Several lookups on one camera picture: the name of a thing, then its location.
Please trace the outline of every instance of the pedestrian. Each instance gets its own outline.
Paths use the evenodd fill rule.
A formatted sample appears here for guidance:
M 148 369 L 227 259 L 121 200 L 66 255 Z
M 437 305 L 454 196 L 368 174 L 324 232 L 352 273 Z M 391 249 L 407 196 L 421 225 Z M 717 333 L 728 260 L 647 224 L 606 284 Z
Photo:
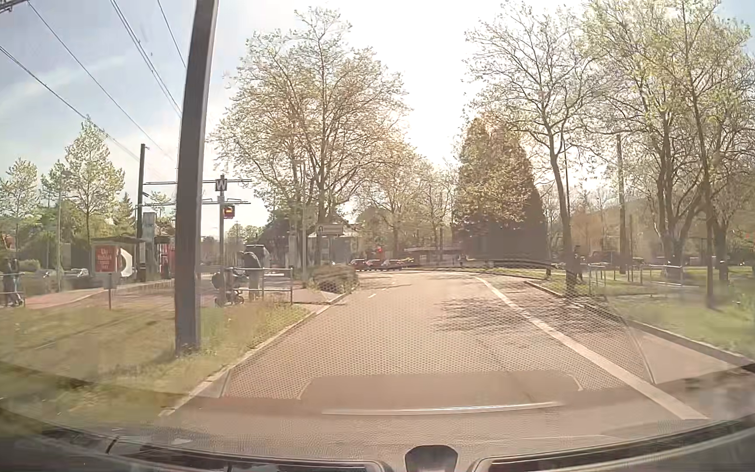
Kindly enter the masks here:
M 246 276 L 249 278 L 249 301 L 251 302 L 257 296 L 258 285 L 261 281 L 261 262 L 252 251 L 242 252 L 241 260 Z
M 17 293 L 17 272 L 19 263 L 16 259 L 5 258 L 1 265 L 0 271 L 2 275 L 2 291 L 5 295 L 5 306 L 22 305 L 22 297 Z

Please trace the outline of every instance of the curb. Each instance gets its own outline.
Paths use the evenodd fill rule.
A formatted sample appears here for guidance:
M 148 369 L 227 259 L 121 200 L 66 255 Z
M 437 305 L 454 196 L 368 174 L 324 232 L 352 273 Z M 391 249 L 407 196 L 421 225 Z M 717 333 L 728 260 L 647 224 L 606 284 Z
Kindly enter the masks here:
M 541 285 L 538 285 L 536 283 L 529 282 L 529 281 L 527 281 L 526 283 L 528 285 L 531 285 L 549 294 L 558 296 L 560 298 L 567 298 L 566 296 L 564 296 L 563 293 L 555 292 L 547 287 L 544 287 L 544 286 L 541 286 Z M 609 312 L 603 306 L 598 306 L 591 303 L 580 303 L 580 305 L 582 305 L 582 307 L 584 308 L 602 312 L 602 314 L 605 314 L 605 315 L 614 316 L 615 318 L 622 320 L 626 325 L 630 327 L 634 327 L 636 329 L 639 329 L 640 331 L 645 331 L 646 333 L 653 334 L 654 336 L 657 336 L 658 338 L 664 338 L 665 340 L 670 341 L 672 343 L 680 344 L 681 346 L 684 346 L 685 348 L 698 351 L 701 354 L 706 354 L 709 357 L 714 357 L 721 361 L 727 362 L 728 364 L 733 364 L 739 367 L 746 364 L 755 364 L 755 360 L 745 357 L 741 354 L 737 354 L 737 353 L 727 351 L 725 349 L 717 348 L 716 346 L 712 344 L 704 343 L 702 341 L 697 341 L 692 338 L 687 338 L 686 336 L 682 334 L 672 333 L 671 331 L 667 331 L 661 327 L 656 327 L 650 324 L 642 323 L 642 322 L 639 322 L 630 318 L 626 318 L 624 316 L 617 315 L 613 312 Z
M 527 281 L 526 283 L 535 288 L 539 288 L 540 290 L 543 290 L 545 292 L 549 292 L 561 298 L 566 298 L 563 294 L 551 291 L 550 289 L 546 287 L 542 287 L 540 285 L 531 283 L 529 281 Z M 613 316 L 616 319 L 622 320 L 623 323 L 628 327 L 633 327 L 634 329 L 638 329 L 645 333 L 652 334 L 654 336 L 657 336 L 658 338 L 665 339 L 666 341 L 669 341 L 674 344 L 679 344 L 687 349 L 692 349 L 693 351 L 696 351 L 700 354 L 708 355 L 711 358 L 718 359 L 722 362 L 726 362 L 731 365 L 735 365 L 739 369 L 747 370 L 748 372 L 755 374 L 755 360 L 743 354 L 734 353 L 732 351 L 719 348 L 713 344 L 705 343 L 703 341 L 698 341 L 692 338 L 687 338 L 686 336 L 682 334 L 673 333 L 671 331 L 663 329 L 662 327 L 656 327 L 654 325 L 650 325 L 647 323 L 633 320 L 631 318 L 626 318 L 624 316 L 617 315 L 613 312 L 610 312 L 604 306 L 598 306 L 595 304 L 585 304 L 585 303 L 577 303 L 577 304 L 582 305 L 582 307 L 584 308 L 598 311 L 603 316 Z
M 250 359 L 254 359 L 260 354 L 262 354 L 267 349 L 270 349 L 274 345 L 276 345 L 279 341 L 281 341 L 284 336 L 292 331 L 294 331 L 297 327 L 307 323 L 310 319 L 314 318 L 315 316 L 319 316 L 330 308 L 331 306 L 334 306 L 337 302 L 339 302 L 342 298 L 351 295 L 350 293 L 341 293 L 340 295 L 335 296 L 332 298 L 327 305 L 322 306 L 319 310 L 316 310 L 315 312 L 310 312 L 307 315 L 303 316 L 302 319 L 297 321 L 296 323 L 293 323 L 289 326 L 284 327 L 281 331 L 274 334 L 270 338 L 268 338 L 266 341 L 260 343 L 258 346 L 255 346 L 252 349 L 249 349 L 243 355 L 238 358 L 235 362 L 231 362 L 225 366 L 223 366 L 220 370 L 217 370 L 214 374 L 209 375 L 205 378 L 204 381 L 201 381 L 196 387 L 194 387 L 191 392 L 188 392 L 185 394 L 179 401 L 173 404 L 173 406 L 169 406 L 167 408 L 164 408 L 161 412 L 159 412 L 159 416 L 169 416 L 170 414 L 176 412 L 180 408 L 183 407 L 185 403 L 188 403 L 192 398 L 199 395 L 201 392 L 203 392 L 205 389 L 210 387 L 214 382 L 219 381 L 221 377 L 224 375 L 228 375 L 229 372 L 232 372 L 232 369 L 237 367 L 240 364 L 245 364 Z
M 520 279 L 532 279 L 534 281 L 545 281 L 544 277 L 535 277 L 534 275 L 520 275 L 520 274 L 499 274 L 497 272 L 479 272 L 479 271 L 468 271 L 466 269 L 463 269 L 461 267 L 446 267 L 444 269 L 440 269 L 437 267 L 434 267 L 432 269 L 427 267 L 406 267 L 404 268 L 406 271 L 417 271 L 417 272 L 462 272 L 465 274 L 478 274 L 478 275 L 502 275 L 504 277 L 518 277 Z

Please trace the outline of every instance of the street sign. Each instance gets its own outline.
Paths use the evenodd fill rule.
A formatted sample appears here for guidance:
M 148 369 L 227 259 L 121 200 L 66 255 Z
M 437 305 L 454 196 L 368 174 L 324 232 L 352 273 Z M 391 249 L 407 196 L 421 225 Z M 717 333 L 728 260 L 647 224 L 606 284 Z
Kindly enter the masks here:
M 316 234 L 320 236 L 342 236 L 345 227 L 341 224 L 319 224 L 316 226 Z
M 119 247 L 115 244 L 100 244 L 93 246 L 95 258 L 95 273 L 106 274 L 118 272 Z
M 229 181 L 225 179 L 225 176 L 221 176 L 221 178 L 215 180 L 215 191 L 225 191 L 228 183 Z

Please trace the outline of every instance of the street lamp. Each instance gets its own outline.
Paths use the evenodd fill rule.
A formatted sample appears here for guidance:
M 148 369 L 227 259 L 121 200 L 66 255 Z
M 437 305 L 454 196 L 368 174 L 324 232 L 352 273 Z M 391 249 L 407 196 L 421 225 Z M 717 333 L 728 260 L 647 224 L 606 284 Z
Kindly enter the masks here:
M 63 219 L 63 187 L 66 185 L 66 179 L 71 177 L 71 172 L 63 170 L 60 172 L 59 187 L 57 189 L 57 291 L 63 291 L 63 264 L 60 263 L 60 234 L 61 221 Z

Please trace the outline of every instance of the grassy median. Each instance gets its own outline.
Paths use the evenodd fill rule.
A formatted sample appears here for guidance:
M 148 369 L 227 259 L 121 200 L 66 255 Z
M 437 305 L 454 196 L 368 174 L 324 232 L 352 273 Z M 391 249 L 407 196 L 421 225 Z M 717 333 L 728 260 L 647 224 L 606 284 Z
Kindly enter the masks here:
M 173 311 L 0 310 L 0 399 L 71 425 L 149 423 L 208 375 L 297 322 L 299 306 L 201 309 L 202 347 L 173 356 Z

